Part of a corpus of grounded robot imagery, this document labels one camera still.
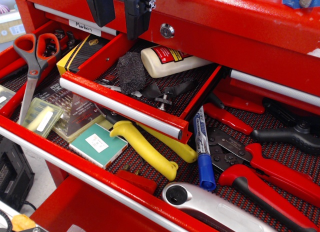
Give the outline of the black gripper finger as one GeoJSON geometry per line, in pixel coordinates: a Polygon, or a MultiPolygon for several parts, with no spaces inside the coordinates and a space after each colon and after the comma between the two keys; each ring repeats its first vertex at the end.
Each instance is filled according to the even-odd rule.
{"type": "Polygon", "coordinates": [[[86,0],[86,2],[99,27],[104,27],[116,18],[113,0],[86,0]]]}
{"type": "Polygon", "coordinates": [[[135,40],[149,29],[156,0],[124,0],[126,34],[135,40]]]}

